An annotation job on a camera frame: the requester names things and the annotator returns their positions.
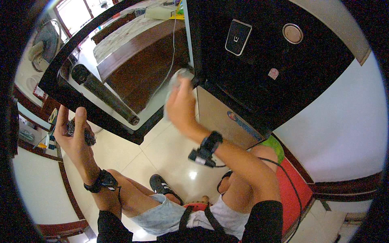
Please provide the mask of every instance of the skin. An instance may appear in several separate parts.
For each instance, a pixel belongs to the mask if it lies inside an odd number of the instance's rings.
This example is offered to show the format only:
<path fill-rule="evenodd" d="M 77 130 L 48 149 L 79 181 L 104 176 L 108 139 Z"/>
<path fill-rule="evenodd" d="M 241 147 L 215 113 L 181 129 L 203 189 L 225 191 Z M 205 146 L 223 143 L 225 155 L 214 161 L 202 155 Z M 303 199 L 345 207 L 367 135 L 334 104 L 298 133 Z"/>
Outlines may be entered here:
<path fill-rule="evenodd" d="M 181 82 L 180 88 L 173 88 L 166 104 L 168 116 L 184 136 L 200 144 L 205 137 L 210 135 L 211 131 L 201 126 L 195 119 L 196 101 L 191 92 L 190 80 L 179 77 L 179 81 Z M 75 114 L 74 136 L 67 137 L 64 134 L 66 134 L 68 109 L 64 106 L 60 107 L 54 136 L 76 166 L 83 182 L 86 185 L 93 185 L 100 168 L 93 158 L 91 147 L 84 142 L 84 130 L 91 130 L 86 122 L 87 111 L 84 107 L 79 107 Z M 224 140 L 215 152 L 216 156 L 234 171 L 228 181 L 223 182 L 226 183 L 222 187 L 225 190 L 223 201 L 231 209 L 241 213 L 250 213 L 251 208 L 260 201 L 280 201 L 275 167 L 270 167 L 257 158 L 264 157 L 277 161 L 277 155 L 266 146 L 258 147 L 254 151 L 255 153 L 247 152 L 228 140 Z M 110 169 L 107 171 L 121 186 L 120 201 L 118 190 L 110 191 L 103 187 L 99 193 L 92 193 L 100 210 L 110 211 L 121 219 L 121 212 L 128 217 L 133 217 L 160 205 L 159 202 L 149 197 L 154 192 L 118 171 Z M 167 198 L 179 203 L 173 195 L 167 195 Z"/>

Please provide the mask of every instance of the green cloth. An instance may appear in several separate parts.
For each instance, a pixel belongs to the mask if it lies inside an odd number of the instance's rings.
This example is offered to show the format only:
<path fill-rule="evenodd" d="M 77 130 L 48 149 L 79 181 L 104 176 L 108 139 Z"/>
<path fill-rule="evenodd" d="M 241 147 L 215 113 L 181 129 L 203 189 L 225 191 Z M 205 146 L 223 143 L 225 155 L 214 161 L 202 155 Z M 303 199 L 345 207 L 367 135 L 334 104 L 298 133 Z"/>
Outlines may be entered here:
<path fill-rule="evenodd" d="M 285 158 L 284 150 L 280 144 L 280 142 L 275 139 L 275 137 L 270 136 L 266 141 L 263 141 L 260 143 L 261 145 L 269 146 L 272 149 L 274 149 L 275 153 L 277 154 L 278 157 L 278 164 L 281 164 L 282 161 Z"/>

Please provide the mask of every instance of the red stool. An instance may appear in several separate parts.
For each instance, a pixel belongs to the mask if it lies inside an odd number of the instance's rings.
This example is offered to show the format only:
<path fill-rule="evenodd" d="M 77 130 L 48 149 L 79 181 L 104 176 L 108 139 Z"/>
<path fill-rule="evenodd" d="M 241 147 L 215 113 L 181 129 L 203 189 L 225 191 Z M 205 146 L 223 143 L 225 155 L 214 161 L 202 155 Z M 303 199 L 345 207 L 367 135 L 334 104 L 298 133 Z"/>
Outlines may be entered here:
<path fill-rule="evenodd" d="M 193 206 L 193 212 L 197 211 L 204 211 L 207 205 L 205 203 L 188 203 L 184 205 L 184 208 L 187 208 L 188 206 Z"/>

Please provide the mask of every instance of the black shirt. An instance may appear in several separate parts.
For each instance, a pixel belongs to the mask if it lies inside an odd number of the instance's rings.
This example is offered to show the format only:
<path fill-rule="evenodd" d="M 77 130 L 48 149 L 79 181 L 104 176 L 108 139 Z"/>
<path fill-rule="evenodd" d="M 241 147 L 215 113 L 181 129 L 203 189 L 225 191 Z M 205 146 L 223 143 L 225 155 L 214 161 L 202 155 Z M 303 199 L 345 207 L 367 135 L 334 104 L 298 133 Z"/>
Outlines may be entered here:
<path fill-rule="evenodd" d="M 98 224 L 99 243 L 132 242 L 133 233 L 109 211 L 100 211 Z M 242 243 L 248 242 L 281 242 L 282 204 L 278 201 L 262 201 L 254 205 L 249 220 L 245 225 Z M 213 230 L 202 227 L 175 231 L 157 237 L 157 241 L 146 242 L 239 242 L 230 235 L 218 235 Z"/>

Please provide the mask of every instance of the round button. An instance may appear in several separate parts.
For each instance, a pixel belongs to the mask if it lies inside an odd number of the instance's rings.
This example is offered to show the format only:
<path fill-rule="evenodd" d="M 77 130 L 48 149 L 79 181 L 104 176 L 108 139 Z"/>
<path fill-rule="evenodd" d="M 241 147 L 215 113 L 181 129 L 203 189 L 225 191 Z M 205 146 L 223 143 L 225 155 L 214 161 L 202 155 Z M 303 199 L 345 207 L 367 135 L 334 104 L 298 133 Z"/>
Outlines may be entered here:
<path fill-rule="evenodd" d="M 298 44 L 303 40 L 303 32 L 295 24 L 284 25 L 282 28 L 282 34 L 285 39 L 292 44 Z"/>

